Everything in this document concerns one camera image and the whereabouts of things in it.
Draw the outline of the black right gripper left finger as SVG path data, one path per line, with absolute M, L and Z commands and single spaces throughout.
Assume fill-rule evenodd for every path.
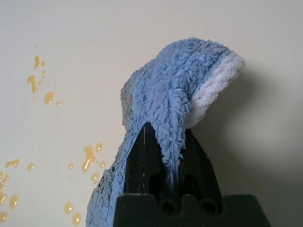
M 159 195 L 165 177 L 155 130 L 151 124 L 144 124 L 127 158 L 123 192 Z

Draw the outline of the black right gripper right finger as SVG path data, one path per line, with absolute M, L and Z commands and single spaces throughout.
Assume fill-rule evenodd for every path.
M 179 193 L 181 196 L 220 196 L 212 163 L 190 129 L 185 131 L 186 144 L 181 150 Z

